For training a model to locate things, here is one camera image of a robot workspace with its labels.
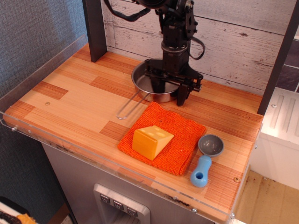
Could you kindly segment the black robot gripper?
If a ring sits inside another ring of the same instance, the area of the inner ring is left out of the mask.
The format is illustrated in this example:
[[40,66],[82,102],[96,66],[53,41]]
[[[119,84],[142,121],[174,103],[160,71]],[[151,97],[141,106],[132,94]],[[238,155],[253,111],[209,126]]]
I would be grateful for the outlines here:
[[154,93],[164,93],[165,83],[175,83],[178,88],[177,106],[183,106],[191,91],[200,91],[203,76],[189,66],[190,49],[163,49],[162,59],[147,59]]

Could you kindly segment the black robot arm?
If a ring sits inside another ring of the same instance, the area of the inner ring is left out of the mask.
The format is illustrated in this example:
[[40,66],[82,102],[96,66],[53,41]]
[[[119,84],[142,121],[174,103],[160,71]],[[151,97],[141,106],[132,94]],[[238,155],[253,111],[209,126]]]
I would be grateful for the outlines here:
[[197,32],[192,0],[137,0],[159,17],[163,40],[162,59],[147,59],[132,72],[137,93],[147,101],[177,100],[182,106],[192,91],[200,91],[203,76],[189,65],[191,41],[204,46]]

